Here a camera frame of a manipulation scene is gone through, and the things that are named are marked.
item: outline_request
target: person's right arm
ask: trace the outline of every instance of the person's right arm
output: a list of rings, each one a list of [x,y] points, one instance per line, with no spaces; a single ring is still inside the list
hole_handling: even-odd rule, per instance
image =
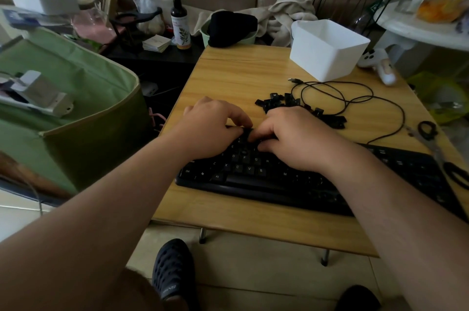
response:
[[[272,134],[258,149],[337,187],[413,310],[468,308],[469,225],[304,108],[270,110],[249,140]]]

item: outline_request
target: person's left hand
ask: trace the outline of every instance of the person's left hand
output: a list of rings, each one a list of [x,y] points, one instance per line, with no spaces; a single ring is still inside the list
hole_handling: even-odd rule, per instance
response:
[[[231,118],[237,127],[227,128]],[[213,157],[222,153],[231,142],[242,135],[240,126],[252,127],[249,116],[238,106],[223,100],[203,97],[184,110],[184,117],[170,131],[184,145],[189,159]]]

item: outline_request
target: wooden table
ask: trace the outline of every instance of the wooden table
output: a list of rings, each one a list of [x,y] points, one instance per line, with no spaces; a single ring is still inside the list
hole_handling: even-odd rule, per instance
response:
[[[184,108],[193,105],[204,95],[223,99],[240,106],[251,117],[256,127],[265,118],[256,99],[267,99],[270,93],[289,93],[292,83],[288,78],[314,80],[306,71],[289,59],[290,49],[267,46],[237,45],[230,48],[208,47],[203,52],[179,97],[163,133],[171,130],[182,117]],[[375,95],[401,105],[411,127],[422,120],[433,121],[425,107],[399,77],[393,87],[386,87],[377,74],[355,68],[345,81],[356,81],[370,86]],[[367,90],[357,85],[343,84],[340,89],[346,99],[366,95]],[[338,112],[343,103],[313,89],[304,92],[306,103],[324,109],[325,114]],[[360,143],[390,133],[401,124],[402,114],[394,105],[373,99],[353,104],[344,113],[348,122],[339,133]],[[440,130],[437,137],[445,158],[467,169],[463,159]],[[405,130],[381,139],[378,145],[429,153]],[[469,211],[469,192],[450,181],[465,211]],[[209,229],[220,229],[252,236],[271,238],[326,249],[377,256],[372,243],[353,217],[307,211],[194,190],[171,184],[154,219],[188,224]]]

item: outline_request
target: light green bowl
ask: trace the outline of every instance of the light green bowl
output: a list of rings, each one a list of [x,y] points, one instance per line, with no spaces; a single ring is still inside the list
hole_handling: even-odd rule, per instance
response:
[[[200,32],[202,33],[202,39],[203,39],[203,46],[207,47],[208,46],[208,39],[210,36],[207,33],[208,25],[210,24],[210,21],[208,21],[206,24],[202,26],[200,29]],[[246,37],[244,37],[241,41],[239,41],[239,44],[254,44],[256,41],[256,34],[257,31],[250,32]]]

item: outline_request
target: black keyboard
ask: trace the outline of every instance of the black keyboard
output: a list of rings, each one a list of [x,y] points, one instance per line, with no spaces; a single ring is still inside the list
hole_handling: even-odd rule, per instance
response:
[[[176,177],[176,184],[193,189],[353,216],[336,187],[318,173],[288,167],[271,153],[248,143],[251,129],[215,157],[194,160]],[[431,155],[402,149],[363,145],[423,194],[460,219],[467,216]]]

